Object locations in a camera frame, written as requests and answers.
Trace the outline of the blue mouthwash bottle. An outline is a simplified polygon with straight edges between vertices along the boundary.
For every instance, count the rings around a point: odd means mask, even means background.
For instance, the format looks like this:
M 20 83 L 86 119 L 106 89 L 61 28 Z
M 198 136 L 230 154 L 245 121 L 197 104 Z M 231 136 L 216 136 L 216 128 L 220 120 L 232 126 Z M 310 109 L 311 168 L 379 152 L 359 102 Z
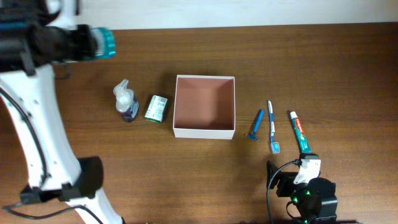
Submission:
M 116 42 L 113 32 L 105 27 L 90 29 L 93 35 L 95 47 L 95 59 L 110 59 L 116 55 Z

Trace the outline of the clear purple soap pump bottle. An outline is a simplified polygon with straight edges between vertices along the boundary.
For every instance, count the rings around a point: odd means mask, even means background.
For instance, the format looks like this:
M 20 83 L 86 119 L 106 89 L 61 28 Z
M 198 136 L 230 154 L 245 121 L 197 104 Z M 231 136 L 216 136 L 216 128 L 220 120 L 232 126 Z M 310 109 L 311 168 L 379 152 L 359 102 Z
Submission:
M 125 122 L 133 122 L 139 112 L 139 102 L 132 89 L 127 87 L 129 80 L 124 79 L 116 85 L 113 93 L 116 97 L 116 110 Z

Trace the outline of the green white soap box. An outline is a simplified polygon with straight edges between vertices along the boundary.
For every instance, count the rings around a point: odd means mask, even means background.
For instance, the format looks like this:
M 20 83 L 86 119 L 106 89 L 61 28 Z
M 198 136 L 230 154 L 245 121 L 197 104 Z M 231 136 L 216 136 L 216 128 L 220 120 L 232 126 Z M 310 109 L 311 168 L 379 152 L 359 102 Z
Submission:
M 150 101 L 144 118 L 148 121 L 152 121 L 155 123 L 163 122 L 164 114 L 167 109 L 168 103 L 169 100 L 167 98 L 154 95 Z

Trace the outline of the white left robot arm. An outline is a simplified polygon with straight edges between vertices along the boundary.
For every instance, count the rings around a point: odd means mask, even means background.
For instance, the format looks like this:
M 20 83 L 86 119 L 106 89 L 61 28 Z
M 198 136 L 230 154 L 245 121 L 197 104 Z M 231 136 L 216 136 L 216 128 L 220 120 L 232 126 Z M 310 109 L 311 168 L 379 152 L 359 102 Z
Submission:
M 99 157 L 75 157 L 63 127 L 54 66 L 108 59 L 113 33 L 78 24 L 80 1 L 1 2 L 1 99 L 17 131 L 28 169 L 19 208 L 52 199 L 86 223 L 123 223 L 103 190 Z

